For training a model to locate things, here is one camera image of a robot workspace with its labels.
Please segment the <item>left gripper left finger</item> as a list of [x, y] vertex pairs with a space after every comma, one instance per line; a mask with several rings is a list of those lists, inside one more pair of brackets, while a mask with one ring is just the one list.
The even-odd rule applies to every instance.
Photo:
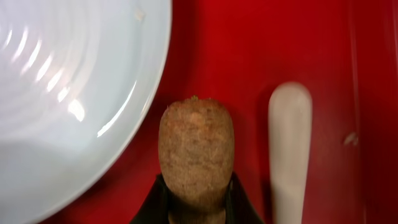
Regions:
[[169, 189], [162, 174], [159, 174], [130, 224], [169, 223]]

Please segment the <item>large light blue plate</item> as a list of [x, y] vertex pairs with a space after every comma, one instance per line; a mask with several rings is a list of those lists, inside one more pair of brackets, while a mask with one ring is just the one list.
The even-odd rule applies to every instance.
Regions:
[[114, 164], [171, 27], [171, 0], [1, 0], [2, 223], [46, 219]]

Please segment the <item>white plastic spoon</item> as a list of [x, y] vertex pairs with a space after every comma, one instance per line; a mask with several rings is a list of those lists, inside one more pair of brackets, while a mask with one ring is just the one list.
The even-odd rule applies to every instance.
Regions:
[[268, 127], [273, 222], [301, 224], [312, 134], [312, 97], [303, 85], [273, 91]]

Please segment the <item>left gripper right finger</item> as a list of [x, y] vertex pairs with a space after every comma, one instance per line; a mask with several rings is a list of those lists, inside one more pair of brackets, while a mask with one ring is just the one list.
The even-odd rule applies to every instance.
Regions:
[[264, 224], [235, 172], [225, 195], [226, 224]]

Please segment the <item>brown carrot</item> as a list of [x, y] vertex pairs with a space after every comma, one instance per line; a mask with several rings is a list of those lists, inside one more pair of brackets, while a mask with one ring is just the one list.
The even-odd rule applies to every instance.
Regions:
[[214, 99], [176, 101], [159, 126], [159, 164], [171, 193], [170, 223], [225, 223], [234, 166], [234, 128]]

